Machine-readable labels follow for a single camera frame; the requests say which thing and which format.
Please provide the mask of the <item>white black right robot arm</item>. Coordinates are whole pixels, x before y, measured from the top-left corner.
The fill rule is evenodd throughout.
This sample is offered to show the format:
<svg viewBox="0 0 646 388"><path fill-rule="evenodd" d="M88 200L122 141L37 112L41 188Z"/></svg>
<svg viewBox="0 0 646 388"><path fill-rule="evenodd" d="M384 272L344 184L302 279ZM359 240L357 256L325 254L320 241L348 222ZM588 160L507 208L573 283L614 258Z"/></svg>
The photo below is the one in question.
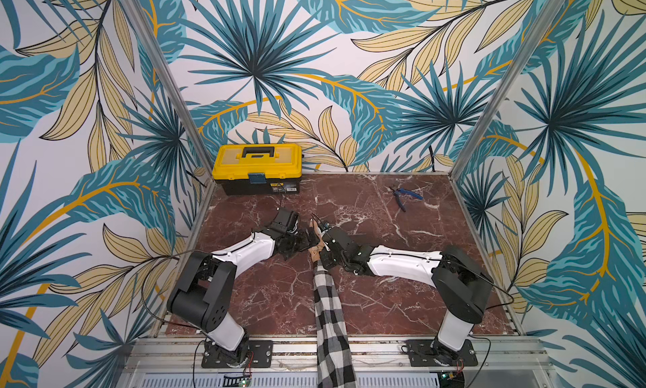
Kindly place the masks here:
<svg viewBox="0 0 646 388"><path fill-rule="evenodd" d="M421 282L437 290L446 313L434 339L439 352L457 354L475 325L482 322L493 281L478 262L461 248L410 251L356 243L349 234L327 223L314 226L324 243L321 259L326 268L340 266L357 276L397 277Z"/></svg>

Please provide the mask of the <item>black white checkered sleeve forearm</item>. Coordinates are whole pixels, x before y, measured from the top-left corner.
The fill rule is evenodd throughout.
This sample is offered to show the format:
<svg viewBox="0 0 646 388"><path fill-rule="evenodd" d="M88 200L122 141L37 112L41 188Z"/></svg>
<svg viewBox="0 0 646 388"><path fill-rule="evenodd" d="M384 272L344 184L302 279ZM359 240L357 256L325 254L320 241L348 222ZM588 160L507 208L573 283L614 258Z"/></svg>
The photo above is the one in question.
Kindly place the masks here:
<svg viewBox="0 0 646 388"><path fill-rule="evenodd" d="M342 303L332 276L319 261L314 263L314 309L317 386L357 387Z"/></svg>

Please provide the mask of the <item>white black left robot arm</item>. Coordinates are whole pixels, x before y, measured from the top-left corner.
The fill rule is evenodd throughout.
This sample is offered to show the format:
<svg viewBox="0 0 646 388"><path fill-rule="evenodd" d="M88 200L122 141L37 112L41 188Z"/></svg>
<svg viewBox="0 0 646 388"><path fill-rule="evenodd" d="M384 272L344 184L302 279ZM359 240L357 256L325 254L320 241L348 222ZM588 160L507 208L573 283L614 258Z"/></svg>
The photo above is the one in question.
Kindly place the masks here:
<svg viewBox="0 0 646 388"><path fill-rule="evenodd" d="M318 243L312 227L299 226L299 213L281 208L271 223L228 248L193 251L167 300L168 312L221 349L236 352L246 336L229 314L236 278L274 255L288 260Z"/></svg>

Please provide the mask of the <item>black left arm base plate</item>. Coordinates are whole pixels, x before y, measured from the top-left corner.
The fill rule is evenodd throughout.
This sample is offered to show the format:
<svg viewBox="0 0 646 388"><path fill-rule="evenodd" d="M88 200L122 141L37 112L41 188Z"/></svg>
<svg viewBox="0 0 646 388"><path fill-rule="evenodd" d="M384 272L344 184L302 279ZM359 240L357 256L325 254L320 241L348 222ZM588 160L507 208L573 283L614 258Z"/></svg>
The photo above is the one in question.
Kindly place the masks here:
<svg viewBox="0 0 646 388"><path fill-rule="evenodd" d="M212 341L205 343L205 352L201 361L204 369L227 369L251 366L255 369L267 369L271 366L274 354L272 340L243 340L236 350L230 351Z"/></svg>

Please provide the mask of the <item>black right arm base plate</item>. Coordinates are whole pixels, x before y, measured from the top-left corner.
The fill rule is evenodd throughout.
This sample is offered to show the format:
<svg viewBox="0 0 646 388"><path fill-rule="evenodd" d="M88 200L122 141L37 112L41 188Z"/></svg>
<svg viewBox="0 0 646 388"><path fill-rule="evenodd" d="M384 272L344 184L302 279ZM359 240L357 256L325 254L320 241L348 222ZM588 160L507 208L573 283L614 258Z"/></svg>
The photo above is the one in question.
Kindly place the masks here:
<svg viewBox="0 0 646 388"><path fill-rule="evenodd" d="M408 356L411 367L461 368L479 364L469 339L464 341L463 347L458 351L449 349L437 339L409 339L404 342L401 351Z"/></svg>

